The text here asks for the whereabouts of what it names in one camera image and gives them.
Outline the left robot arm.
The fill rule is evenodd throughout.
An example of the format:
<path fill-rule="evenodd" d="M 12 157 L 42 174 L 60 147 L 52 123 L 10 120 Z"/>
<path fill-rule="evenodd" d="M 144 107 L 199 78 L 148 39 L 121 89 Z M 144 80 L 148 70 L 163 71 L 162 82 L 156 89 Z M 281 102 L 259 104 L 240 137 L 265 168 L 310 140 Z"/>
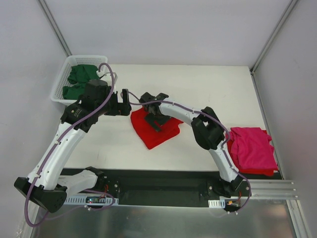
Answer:
<path fill-rule="evenodd" d="M 96 124 L 99 117 L 128 116 L 131 106 L 128 89 L 118 93 L 102 80 L 86 84 L 78 100 L 67 106 L 61 117 L 56 136 L 37 166 L 27 177 L 18 177 L 14 187 L 26 197 L 50 213 L 58 211 L 66 199 L 86 189 L 99 193 L 105 191 L 106 181 L 102 171 L 87 167 L 69 178 L 60 174 L 79 141 Z"/>

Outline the white plastic basket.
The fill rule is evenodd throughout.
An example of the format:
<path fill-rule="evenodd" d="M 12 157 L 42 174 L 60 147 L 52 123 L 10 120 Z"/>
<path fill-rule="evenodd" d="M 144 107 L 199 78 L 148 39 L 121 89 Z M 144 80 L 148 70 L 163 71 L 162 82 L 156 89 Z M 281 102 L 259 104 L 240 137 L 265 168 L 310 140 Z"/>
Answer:
<path fill-rule="evenodd" d="M 64 86 L 71 86 L 69 81 L 67 80 L 72 67 L 78 64 L 89 64 L 99 67 L 101 63 L 108 63 L 108 58 L 106 56 L 99 56 L 99 55 L 72 55 L 66 58 L 64 64 L 56 77 L 51 94 L 50 99 L 53 102 L 61 103 L 65 106 L 69 106 L 70 104 L 74 103 L 75 100 L 66 100 L 63 98 L 62 90 Z"/>

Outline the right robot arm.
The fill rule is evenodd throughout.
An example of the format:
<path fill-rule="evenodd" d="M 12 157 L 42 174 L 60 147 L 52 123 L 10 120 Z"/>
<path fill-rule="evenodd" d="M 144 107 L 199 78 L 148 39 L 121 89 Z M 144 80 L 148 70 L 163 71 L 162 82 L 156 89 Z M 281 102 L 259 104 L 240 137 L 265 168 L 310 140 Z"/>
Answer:
<path fill-rule="evenodd" d="M 164 93 L 153 96 L 146 92 L 138 101 L 149 113 L 146 121 L 156 131 L 159 131 L 159 126 L 169 119 L 178 119 L 192 128 L 196 143 L 211 154 L 219 170 L 220 178 L 212 185 L 214 193 L 230 198 L 240 191 L 243 178 L 234 165 L 227 147 L 230 133 L 212 108 L 205 107 L 198 111 L 175 102 Z"/>

